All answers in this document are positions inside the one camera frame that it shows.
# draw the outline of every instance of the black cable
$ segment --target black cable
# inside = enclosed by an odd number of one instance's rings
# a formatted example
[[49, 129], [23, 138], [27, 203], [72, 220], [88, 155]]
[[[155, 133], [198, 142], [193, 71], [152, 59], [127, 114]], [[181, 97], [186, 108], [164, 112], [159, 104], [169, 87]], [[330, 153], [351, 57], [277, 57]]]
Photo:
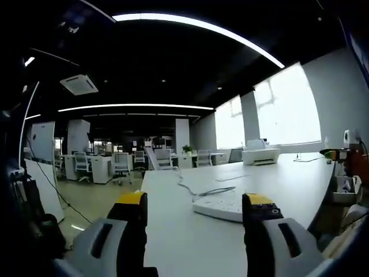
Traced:
[[315, 158], [312, 160], [293, 160], [294, 162], [299, 162], [299, 163], [309, 163], [312, 162], [313, 160], [319, 160], [319, 159], [325, 159], [325, 157], [320, 157], [320, 158]]
[[365, 143], [363, 143], [363, 141], [360, 142], [360, 144], [363, 145], [364, 149], [365, 149], [365, 154], [367, 155], [367, 161], [369, 162], [369, 156], [368, 156], [368, 149], [367, 146], [365, 145]]
[[[29, 149], [31, 149], [32, 155], [33, 157], [35, 157], [35, 153], [32, 150], [31, 147], [31, 142], [27, 139], [28, 143], [29, 143]], [[92, 222], [90, 220], [88, 220], [88, 218], [86, 216], [84, 216], [79, 210], [77, 210], [76, 208], [74, 208], [67, 200], [65, 200], [65, 198], [60, 194], [60, 192], [58, 191], [58, 189], [52, 184], [52, 182], [50, 181], [50, 179], [48, 178], [48, 176], [46, 175], [46, 173], [43, 171], [42, 167], [40, 166], [39, 162], [36, 160], [35, 161], [37, 163], [37, 165], [39, 166], [42, 174], [46, 177], [48, 183], [55, 189], [55, 191], [57, 192], [57, 194], [60, 196], [60, 198], [65, 202], [65, 204], [67, 204], [68, 207], [72, 208], [76, 213], [78, 213], [82, 218], [84, 218], [88, 223], [92, 224]]]

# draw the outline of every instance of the window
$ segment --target window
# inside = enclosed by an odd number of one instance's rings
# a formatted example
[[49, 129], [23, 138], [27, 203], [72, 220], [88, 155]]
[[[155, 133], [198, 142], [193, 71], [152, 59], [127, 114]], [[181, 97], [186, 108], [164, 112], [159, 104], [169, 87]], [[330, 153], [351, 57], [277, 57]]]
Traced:
[[270, 145], [321, 141], [321, 127], [308, 79], [297, 63], [255, 86], [260, 138]]
[[244, 146], [240, 96], [216, 108], [215, 129], [218, 149], [231, 149]]

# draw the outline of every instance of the white desk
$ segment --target white desk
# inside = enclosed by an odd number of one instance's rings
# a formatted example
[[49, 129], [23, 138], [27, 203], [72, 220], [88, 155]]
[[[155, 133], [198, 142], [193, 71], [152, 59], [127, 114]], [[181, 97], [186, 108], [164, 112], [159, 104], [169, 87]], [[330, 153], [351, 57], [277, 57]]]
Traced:
[[[62, 155], [65, 162], [65, 171], [68, 180], [78, 180], [78, 174], [74, 166], [75, 160], [73, 155]], [[91, 161], [92, 178], [96, 184], [106, 184], [111, 178], [110, 167], [111, 157], [87, 156]]]
[[[213, 165], [216, 165], [221, 162], [225, 162], [225, 153], [212, 153]], [[197, 158], [197, 154], [171, 154], [172, 159], [178, 159], [178, 167], [180, 169], [191, 169], [192, 168], [192, 158]]]
[[[293, 162], [296, 154], [282, 154], [277, 164], [244, 166], [224, 164], [182, 170], [183, 183], [195, 193], [216, 187], [237, 189], [209, 197], [241, 197], [262, 193], [271, 198], [284, 215], [305, 228], [319, 210], [333, 164], [325, 159]], [[303, 154], [304, 159], [320, 154]], [[216, 179], [249, 174], [225, 182]], [[247, 257], [240, 223], [195, 214], [191, 196], [177, 185], [178, 171], [147, 171], [142, 191], [148, 193], [148, 243], [145, 266], [157, 267], [159, 276], [246, 276]]]
[[[212, 155], [212, 156], [225, 155], [225, 153], [212, 153], [211, 155]], [[180, 157], [191, 157], [191, 158], [196, 158], [198, 155], [197, 155], [197, 153], [196, 153], [196, 154], [191, 154], [191, 155], [188, 155], [188, 154], [176, 154], [176, 153], [172, 153], [172, 154], [171, 154], [171, 156], [172, 156], [172, 159], [177, 159], [177, 158], [180, 158]]]

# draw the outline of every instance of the black ceiling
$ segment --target black ceiling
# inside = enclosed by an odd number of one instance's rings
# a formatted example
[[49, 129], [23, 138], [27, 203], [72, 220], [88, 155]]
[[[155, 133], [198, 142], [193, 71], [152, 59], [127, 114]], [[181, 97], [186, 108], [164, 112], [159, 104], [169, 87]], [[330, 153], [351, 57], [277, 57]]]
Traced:
[[[232, 31], [262, 47], [284, 65], [306, 63], [344, 46], [337, 19], [316, 1], [227, 1], [226, 4], [176, 1], [94, 0], [110, 16], [122, 13], [167, 13], [191, 17]], [[111, 103], [162, 103], [217, 107], [280, 70], [243, 44], [194, 26], [158, 21], [96, 20], [64, 40], [60, 47], [58, 21], [67, 4], [54, 5], [28, 30], [31, 47], [77, 63], [74, 66], [29, 51], [36, 59], [27, 67], [29, 81], [42, 86], [29, 112], [49, 118], [57, 110]], [[98, 93], [74, 96], [59, 81], [87, 74]], [[63, 118], [98, 113], [149, 113], [147, 108], [114, 108], [65, 112]], [[154, 113], [206, 115], [211, 111], [169, 109]]]

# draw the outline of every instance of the white printer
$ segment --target white printer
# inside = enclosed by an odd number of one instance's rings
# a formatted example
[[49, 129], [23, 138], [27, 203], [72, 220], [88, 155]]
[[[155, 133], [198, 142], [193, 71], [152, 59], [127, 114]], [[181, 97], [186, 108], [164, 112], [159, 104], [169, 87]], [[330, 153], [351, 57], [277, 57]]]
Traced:
[[281, 149], [268, 148], [264, 140], [248, 140], [246, 150], [242, 151], [242, 161], [248, 166], [271, 164], [278, 161], [279, 154]]

